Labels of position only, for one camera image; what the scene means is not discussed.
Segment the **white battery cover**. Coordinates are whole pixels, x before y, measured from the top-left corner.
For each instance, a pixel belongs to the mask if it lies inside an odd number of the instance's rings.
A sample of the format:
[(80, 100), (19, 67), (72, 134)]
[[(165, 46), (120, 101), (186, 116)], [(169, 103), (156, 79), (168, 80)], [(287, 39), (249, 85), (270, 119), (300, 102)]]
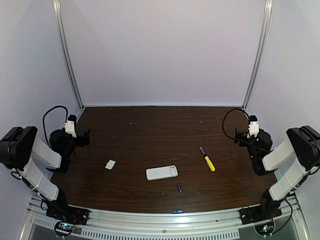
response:
[(106, 166), (105, 166), (105, 169), (107, 170), (111, 170), (116, 164), (116, 161), (114, 160), (109, 160), (107, 163), (106, 163)]

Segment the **yellow handled screwdriver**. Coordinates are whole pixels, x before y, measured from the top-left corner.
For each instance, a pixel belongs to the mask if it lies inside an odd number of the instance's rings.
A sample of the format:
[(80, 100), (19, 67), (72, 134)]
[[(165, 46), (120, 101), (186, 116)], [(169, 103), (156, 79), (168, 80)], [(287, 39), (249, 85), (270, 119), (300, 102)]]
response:
[(200, 151), (201, 151), (201, 153), (202, 153), (202, 155), (203, 155), (203, 158), (204, 158), (204, 160), (206, 161), (206, 163), (207, 163), (210, 171), (211, 171), (211, 172), (215, 172), (215, 171), (216, 171), (216, 168), (215, 168), (213, 162), (211, 161), (211, 159), (209, 158), (209, 156), (204, 152), (204, 150), (203, 150), (203, 148), (202, 148), (201, 146), (199, 147), (199, 149), (200, 149)]

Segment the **white remote control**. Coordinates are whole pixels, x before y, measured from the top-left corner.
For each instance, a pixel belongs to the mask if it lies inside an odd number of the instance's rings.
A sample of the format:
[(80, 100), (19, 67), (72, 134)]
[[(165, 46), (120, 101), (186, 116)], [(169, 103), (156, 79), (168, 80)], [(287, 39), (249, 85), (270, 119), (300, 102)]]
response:
[(178, 169), (175, 165), (148, 168), (145, 173), (148, 181), (170, 179), (179, 175)]

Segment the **blue AAA battery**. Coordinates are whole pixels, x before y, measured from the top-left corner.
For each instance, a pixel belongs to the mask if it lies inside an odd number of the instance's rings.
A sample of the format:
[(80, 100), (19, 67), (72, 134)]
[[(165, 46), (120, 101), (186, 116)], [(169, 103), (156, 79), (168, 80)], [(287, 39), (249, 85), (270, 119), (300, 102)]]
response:
[(183, 214), (184, 211), (183, 210), (174, 210), (171, 212), (172, 214)]

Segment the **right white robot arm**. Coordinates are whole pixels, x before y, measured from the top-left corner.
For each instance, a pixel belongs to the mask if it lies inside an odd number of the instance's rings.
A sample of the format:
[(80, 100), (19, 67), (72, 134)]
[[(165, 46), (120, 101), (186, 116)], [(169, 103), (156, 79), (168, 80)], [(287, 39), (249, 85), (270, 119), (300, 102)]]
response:
[(287, 166), (282, 177), (262, 194), (260, 206), (264, 210), (279, 206), (289, 192), (320, 166), (320, 133), (309, 125), (289, 128), (286, 138), (274, 149), (271, 135), (260, 128), (253, 133), (236, 129), (234, 142), (247, 148), (258, 176)]

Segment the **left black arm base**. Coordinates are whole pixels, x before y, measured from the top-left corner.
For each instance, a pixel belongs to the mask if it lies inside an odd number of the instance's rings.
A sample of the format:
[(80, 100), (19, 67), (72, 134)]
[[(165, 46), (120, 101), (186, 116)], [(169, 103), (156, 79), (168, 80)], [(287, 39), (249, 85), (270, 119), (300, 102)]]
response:
[(53, 230), (60, 238), (70, 236), (77, 225), (85, 226), (88, 221), (90, 211), (85, 208), (68, 206), (67, 210), (62, 210), (53, 205), (49, 205), (46, 210), (46, 216), (58, 220), (54, 224)]

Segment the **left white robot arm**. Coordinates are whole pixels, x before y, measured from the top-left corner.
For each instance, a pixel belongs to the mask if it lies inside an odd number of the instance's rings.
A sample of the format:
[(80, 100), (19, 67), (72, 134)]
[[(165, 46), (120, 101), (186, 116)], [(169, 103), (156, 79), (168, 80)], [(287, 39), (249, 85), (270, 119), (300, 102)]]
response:
[(66, 194), (44, 176), (35, 160), (42, 162), (50, 172), (67, 173), (73, 162), (71, 155), (76, 148), (90, 144), (91, 131), (73, 136), (65, 129), (55, 130), (49, 138), (52, 146), (46, 145), (37, 133), (35, 126), (16, 126), (10, 129), (0, 140), (0, 162), (12, 170), (15, 178), (25, 181), (50, 204), (67, 211)]

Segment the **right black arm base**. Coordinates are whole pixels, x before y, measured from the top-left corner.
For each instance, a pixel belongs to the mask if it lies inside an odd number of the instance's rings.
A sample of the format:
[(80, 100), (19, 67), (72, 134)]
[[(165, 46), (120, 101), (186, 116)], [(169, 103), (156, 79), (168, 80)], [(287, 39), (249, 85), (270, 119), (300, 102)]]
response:
[(243, 206), (239, 211), (242, 225), (253, 224), (255, 232), (264, 238), (271, 237), (276, 231), (275, 217), (282, 215), (277, 208), (266, 214), (261, 213), (261, 206)]

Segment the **front aluminium rail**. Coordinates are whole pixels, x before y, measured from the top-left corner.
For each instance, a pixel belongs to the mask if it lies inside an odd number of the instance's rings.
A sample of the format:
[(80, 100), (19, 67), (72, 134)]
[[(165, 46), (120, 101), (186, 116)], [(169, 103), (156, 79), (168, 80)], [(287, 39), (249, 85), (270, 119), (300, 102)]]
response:
[(196, 213), (129, 213), (89, 209), (86, 225), (77, 225), (67, 240), (308, 240), (295, 196), (281, 204), (275, 232), (260, 235), (262, 222), (243, 224), (239, 208)]

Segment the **left aluminium frame post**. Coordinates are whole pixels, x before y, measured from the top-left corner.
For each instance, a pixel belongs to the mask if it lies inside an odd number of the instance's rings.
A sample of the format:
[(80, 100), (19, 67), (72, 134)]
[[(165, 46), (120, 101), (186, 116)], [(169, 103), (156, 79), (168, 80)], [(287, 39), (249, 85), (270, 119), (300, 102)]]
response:
[(72, 66), (72, 61), (71, 61), (71, 56), (69, 53), (69, 48), (68, 48), (68, 43), (67, 43), (67, 38), (66, 38), (66, 31), (64, 28), (64, 23), (63, 23), (63, 16), (62, 16), (62, 7), (61, 7), (61, 1), (60, 0), (53, 0), (53, 10), (54, 10), (54, 15), (55, 15), (55, 20), (56, 20), (56, 25), (57, 25), (57, 32), (59, 36), (59, 41), (60, 41), (60, 46), (61, 46), (61, 51), (62, 51), (62, 56), (63, 60), (65, 63), (65, 68), (67, 71), (68, 79), (70, 82), (70, 86), (73, 92), (73, 95), (75, 97), (76, 104), (80, 110), (84, 109), (84, 104), (80, 95), (79, 87), (76, 81), (74, 69)]

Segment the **aluminium frame post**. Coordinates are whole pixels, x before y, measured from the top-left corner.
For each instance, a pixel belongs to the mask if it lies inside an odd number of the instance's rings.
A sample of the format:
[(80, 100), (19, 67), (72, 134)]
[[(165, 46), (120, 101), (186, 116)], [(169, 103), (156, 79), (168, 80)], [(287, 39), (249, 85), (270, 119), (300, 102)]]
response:
[(251, 96), (254, 91), (255, 83), (258, 78), (260, 66), (263, 59), (264, 49), (267, 43), (268, 35), (269, 35), (269, 29), (271, 25), (271, 19), (272, 19), (272, 12), (273, 12), (273, 1), (272, 0), (265, 0), (264, 10), (263, 10), (263, 16), (262, 16), (262, 23), (260, 28), (260, 36), (258, 40), (256, 55), (249, 79), (249, 84), (247, 87), (246, 95), (242, 104), (242, 109), (247, 111), (249, 102), (251, 99)]
[(60, 46), (61, 46), (61, 51), (62, 51), (62, 56), (63, 60), (65, 63), (65, 68), (67, 71), (68, 79), (70, 82), (70, 86), (73, 92), (73, 95), (75, 97), (76, 104), (80, 110), (84, 109), (84, 104), (80, 95), (79, 87), (76, 81), (74, 69), (72, 66), (72, 61), (71, 61), (71, 56), (69, 53), (69, 48), (68, 48), (68, 43), (67, 43), (67, 38), (66, 38), (66, 31), (64, 28), (64, 23), (63, 23), (63, 16), (62, 16), (62, 7), (61, 7), (61, 1), (60, 0), (53, 0), (53, 10), (54, 10), (54, 15), (55, 15), (55, 20), (56, 20), (56, 25), (57, 25), (57, 32), (59, 36), (59, 41), (60, 41)]

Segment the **right aluminium frame post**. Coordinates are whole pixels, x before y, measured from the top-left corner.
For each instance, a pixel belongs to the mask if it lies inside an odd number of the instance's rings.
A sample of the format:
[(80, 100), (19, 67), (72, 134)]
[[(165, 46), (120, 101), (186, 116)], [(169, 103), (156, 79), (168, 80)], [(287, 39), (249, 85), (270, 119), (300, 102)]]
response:
[(272, 12), (273, 12), (273, 1), (272, 0), (265, 0), (264, 10), (263, 10), (263, 16), (262, 16), (262, 23), (260, 28), (260, 36), (258, 40), (256, 55), (249, 79), (249, 84), (247, 87), (246, 95), (242, 104), (242, 109), (247, 111), (249, 102), (251, 99), (251, 96), (254, 91), (255, 83), (258, 78), (260, 66), (263, 59), (264, 49), (267, 43), (268, 35), (269, 35), (269, 29), (271, 25), (271, 19), (272, 19)]

